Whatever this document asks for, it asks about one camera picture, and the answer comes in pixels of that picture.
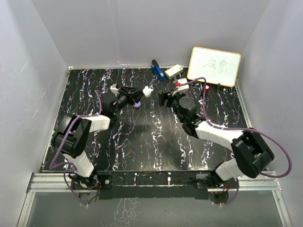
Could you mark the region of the purple earbud charging case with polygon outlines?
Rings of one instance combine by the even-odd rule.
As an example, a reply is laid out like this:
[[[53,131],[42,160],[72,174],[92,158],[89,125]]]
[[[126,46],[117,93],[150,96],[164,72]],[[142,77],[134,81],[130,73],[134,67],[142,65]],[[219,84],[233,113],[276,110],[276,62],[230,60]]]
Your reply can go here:
[[[140,108],[140,106],[141,106],[141,102],[138,102],[133,105],[133,108]]]

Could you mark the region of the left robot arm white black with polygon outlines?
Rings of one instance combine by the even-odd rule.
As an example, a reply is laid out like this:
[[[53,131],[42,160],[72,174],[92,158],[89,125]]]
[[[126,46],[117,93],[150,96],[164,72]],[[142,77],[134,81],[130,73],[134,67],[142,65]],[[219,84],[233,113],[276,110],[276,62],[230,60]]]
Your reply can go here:
[[[85,147],[89,134],[107,131],[115,125],[117,113],[126,105],[140,107],[142,97],[150,97],[153,89],[144,87],[120,87],[113,84],[110,92],[100,95],[96,91],[99,111],[96,114],[66,114],[61,120],[52,139],[56,156],[62,154],[71,167],[69,177],[82,187],[92,189],[98,183],[94,166],[89,160]]]

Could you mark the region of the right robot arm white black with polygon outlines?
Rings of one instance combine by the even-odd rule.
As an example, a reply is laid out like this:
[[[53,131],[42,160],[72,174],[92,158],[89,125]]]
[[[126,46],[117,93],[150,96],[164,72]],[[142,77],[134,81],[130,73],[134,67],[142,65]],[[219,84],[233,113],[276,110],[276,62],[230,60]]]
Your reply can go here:
[[[211,124],[197,114],[193,98],[177,90],[158,93],[161,106],[171,107],[189,136],[219,144],[234,154],[234,159],[220,163],[199,184],[221,188],[228,180],[247,176],[256,178],[275,158],[264,139],[252,129],[230,130]]]

